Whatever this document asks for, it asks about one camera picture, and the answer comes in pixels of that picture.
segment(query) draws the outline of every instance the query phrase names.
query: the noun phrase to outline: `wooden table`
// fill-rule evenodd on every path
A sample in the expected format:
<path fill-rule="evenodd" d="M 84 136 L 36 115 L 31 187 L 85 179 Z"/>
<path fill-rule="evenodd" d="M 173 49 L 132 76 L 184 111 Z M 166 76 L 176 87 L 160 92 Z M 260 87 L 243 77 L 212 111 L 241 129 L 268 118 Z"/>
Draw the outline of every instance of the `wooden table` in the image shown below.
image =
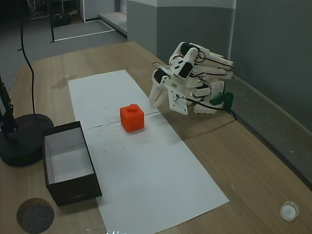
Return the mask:
<path fill-rule="evenodd" d="M 146 95 L 152 86 L 153 62 L 160 62 L 136 43 L 97 47 L 32 63 L 36 74 L 36 112 L 54 125 L 75 121 L 67 81 L 125 69 Z M 31 113 L 31 73 L 24 65 L 11 94 L 15 117 Z M 256 137 L 227 113 L 183 116 L 160 108 L 175 131 L 206 168 L 230 202 L 163 234 L 312 233 L 312 193 Z M 103 234 L 105 226 L 95 199 L 58 208 L 45 187 L 42 161 L 14 168 L 0 161 L 0 233 L 24 233 L 16 212 L 34 197 L 48 200 L 55 220 L 48 234 Z M 279 216 L 292 200 L 300 215 L 293 223 Z"/>

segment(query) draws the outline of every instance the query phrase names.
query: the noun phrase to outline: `green 3d-printed part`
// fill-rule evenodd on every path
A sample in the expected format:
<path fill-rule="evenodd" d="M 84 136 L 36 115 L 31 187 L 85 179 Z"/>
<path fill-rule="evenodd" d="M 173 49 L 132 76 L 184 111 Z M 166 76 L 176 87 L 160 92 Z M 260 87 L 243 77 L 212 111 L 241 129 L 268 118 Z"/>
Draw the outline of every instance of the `green 3d-printed part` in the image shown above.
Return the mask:
<path fill-rule="evenodd" d="M 232 108 L 232 103 L 233 103 L 234 95 L 232 93 L 223 93 L 220 96 L 217 96 L 215 99 L 210 100 L 210 103 L 212 105 L 219 105 L 224 102 L 224 110 L 227 112 L 230 112 Z"/>

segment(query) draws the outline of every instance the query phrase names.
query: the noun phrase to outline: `round black coaster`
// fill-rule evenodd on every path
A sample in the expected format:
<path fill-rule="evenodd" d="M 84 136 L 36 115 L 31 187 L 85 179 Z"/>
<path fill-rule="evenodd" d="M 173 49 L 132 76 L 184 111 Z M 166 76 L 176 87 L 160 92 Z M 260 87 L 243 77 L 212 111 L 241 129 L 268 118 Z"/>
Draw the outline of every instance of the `round black coaster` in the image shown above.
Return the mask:
<path fill-rule="evenodd" d="M 17 220 L 25 232 L 38 234 L 51 226 L 54 220 L 54 211 L 46 200 L 32 198 L 19 207 Z"/>

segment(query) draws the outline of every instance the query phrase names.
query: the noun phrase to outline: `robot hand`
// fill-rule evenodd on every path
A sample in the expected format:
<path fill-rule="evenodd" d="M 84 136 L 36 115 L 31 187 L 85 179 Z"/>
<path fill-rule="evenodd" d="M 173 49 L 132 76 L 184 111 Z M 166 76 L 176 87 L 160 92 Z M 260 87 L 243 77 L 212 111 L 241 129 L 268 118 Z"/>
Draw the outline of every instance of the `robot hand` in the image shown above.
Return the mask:
<path fill-rule="evenodd" d="M 194 112 L 198 114 L 214 114 L 225 103 L 229 110 L 233 95 L 224 93 L 224 80 L 232 75 L 232 61 L 199 45 L 182 42 L 169 65 L 160 65 L 154 72 L 150 105 L 157 108 L 169 98 L 170 109 L 184 115 L 192 102 L 197 103 Z"/>

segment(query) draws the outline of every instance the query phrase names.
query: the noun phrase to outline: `gray carpet floor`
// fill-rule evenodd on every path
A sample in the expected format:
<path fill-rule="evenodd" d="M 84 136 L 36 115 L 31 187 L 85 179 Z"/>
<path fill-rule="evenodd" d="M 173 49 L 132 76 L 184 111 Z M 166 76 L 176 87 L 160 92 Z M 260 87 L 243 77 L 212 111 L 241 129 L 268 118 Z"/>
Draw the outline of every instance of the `gray carpet floor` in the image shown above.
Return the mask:
<path fill-rule="evenodd" d="M 102 14 L 100 18 L 113 25 L 116 29 L 121 31 L 123 34 L 127 34 L 127 15 L 122 12 L 115 12 L 109 14 Z"/>
<path fill-rule="evenodd" d="M 55 39 L 62 39 L 109 30 L 111 29 L 99 20 L 86 23 L 82 20 L 76 20 L 69 25 L 54 28 L 54 36 Z"/>
<path fill-rule="evenodd" d="M 74 24 L 67 25 L 67 28 L 72 28 L 72 34 L 83 35 L 85 33 L 83 27 L 76 27 Z M 52 36 L 48 18 L 25 22 L 24 45 L 30 61 L 96 46 L 126 42 L 127 39 L 117 32 L 110 32 L 55 43 L 51 43 L 51 41 Z M 0 23 L 0 75 L 9 93 L 19 67 L 26 63 L 22 51 L 18 51 L 20 48 L 19 20 Z"/>

